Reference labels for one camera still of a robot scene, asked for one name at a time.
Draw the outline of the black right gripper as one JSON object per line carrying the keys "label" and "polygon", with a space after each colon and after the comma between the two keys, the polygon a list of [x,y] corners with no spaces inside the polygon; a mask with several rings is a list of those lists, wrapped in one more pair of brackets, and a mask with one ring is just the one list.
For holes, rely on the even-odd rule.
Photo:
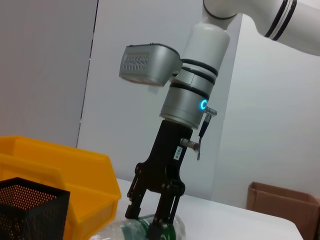
{"label": "black right gripper", "polygon": [[181,139],[190,140],[192,133],[187,126],[163,120],[149,157],[136,166],[127,193],[130,204],[125,217],[139,218],[146,190],[159,193],[157,209],[146,234],[149,240],[186,240],[185,225],[176,212],[186,189],[180,178],[180,168],[187,148],[181,144]]}

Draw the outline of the clear water bottle green label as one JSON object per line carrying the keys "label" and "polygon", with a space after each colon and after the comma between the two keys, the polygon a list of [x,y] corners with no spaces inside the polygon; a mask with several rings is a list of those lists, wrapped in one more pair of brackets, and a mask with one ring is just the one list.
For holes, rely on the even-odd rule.
{"label": "clear water bottle green label", "polygon": [[[126,219],[113,221],[88,240],[149,240],[146,234],[153,221],[152,214],[140,217],[138,220]],[[176,216],[172,225],[163,225],[159,240],[187,240],[183,221]]]}

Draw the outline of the black mesh pen holder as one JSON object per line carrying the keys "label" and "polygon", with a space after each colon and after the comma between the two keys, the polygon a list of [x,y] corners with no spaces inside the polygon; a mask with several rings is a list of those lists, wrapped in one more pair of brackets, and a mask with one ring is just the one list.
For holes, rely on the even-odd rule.
{"label": "black mesh pen holder", "polygon": [[70,192],[20,177],[0,181],[0,240],[63,240]]}

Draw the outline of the yellow plastic bin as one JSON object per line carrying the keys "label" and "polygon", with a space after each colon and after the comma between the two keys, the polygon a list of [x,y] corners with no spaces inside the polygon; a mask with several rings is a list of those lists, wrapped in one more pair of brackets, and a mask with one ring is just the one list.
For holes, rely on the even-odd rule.
{"label": "yellow plastic bin", "polygon": [[116,217],[121,191],[107,155],[0,136],[0,180],[15,177],[70,192],[63,240],[89,240]]}

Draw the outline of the brown cardboard box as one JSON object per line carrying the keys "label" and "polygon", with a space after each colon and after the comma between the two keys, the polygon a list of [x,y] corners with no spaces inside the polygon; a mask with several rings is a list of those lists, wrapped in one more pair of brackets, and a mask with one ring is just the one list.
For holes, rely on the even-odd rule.
{"label": "brown cardboard box", "polygon": [[252,182],[246,209],[291,221],[303,240],[320,240],[320,200],[311,194]]}

